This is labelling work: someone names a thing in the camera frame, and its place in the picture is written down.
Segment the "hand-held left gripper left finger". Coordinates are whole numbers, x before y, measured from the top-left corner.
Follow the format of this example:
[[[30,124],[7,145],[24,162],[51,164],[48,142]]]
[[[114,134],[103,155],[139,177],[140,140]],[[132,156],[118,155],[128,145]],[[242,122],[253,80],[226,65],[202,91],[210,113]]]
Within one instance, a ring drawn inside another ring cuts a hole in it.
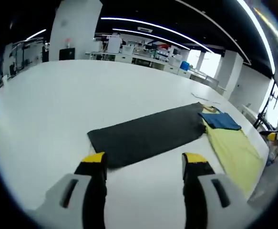
[[[74,173],[56,182],[35,210],[43,229],[104,229],[107,155],[86,156]]]

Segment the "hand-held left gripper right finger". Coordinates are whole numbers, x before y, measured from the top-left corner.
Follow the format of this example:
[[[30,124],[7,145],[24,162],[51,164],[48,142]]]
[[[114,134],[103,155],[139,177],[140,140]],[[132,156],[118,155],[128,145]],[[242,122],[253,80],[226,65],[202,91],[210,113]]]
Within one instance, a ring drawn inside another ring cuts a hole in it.
[[[182,154],[187,229],[247,229],[257,211],[224,174],[216,174],[201,155]]]

